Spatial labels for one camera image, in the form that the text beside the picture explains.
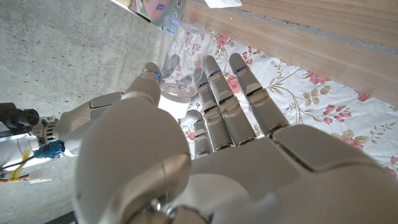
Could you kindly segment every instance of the robotic hand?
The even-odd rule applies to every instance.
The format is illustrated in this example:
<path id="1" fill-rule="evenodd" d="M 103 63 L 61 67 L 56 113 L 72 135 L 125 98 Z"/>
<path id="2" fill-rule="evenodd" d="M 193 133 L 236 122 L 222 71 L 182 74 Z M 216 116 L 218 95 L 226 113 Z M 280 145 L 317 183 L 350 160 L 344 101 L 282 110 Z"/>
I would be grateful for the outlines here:
<path id="1" fill-rule="evenodd" d="M 157 108 L 148 63 L 87 130 L 73 203 L 80 223 L 393 223 L 398 185 L 372 159 L 305 125 L 289 126 L 238 54 L 229 59 L 266 138 L 255 139 L 215 59 L 195 82 L 204 109 L 195 157 Z"/>

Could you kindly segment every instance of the white fabric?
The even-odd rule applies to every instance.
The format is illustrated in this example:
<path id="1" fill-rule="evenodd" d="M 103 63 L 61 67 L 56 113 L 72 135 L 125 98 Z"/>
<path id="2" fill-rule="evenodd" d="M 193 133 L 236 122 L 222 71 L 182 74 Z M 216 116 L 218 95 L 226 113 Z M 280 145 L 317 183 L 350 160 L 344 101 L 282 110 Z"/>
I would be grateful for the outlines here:
<path id="1" fill-rule="evenodd" d="M 371 156 L 394 177 L 398 171 L 398 107 L 218 35 L 209 54 L 218 62 L 259 138 L 262 130 L 229 66 L 240 53 L 291 125 L 307 124 Z M 201 111 L 201 104 L 191 110 Z M 193 128 L 184 129 L 193 147 Z"/>

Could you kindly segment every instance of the gray concrete floor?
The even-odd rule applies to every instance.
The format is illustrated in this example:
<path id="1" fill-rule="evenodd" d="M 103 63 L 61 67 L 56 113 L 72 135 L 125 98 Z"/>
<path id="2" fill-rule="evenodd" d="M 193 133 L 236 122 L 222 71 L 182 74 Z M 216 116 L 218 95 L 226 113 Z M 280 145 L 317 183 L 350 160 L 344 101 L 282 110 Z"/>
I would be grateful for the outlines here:
<path id="1" fill-rule="evenodd" d="M 60 116 L 124 91 L 159 53 L 160 29 L 107 0 L 0 1 L 0 102 Z M 0 223 L 45 223 L 73 210 L 74 158 L 53 181 L 1 184 Z"/>

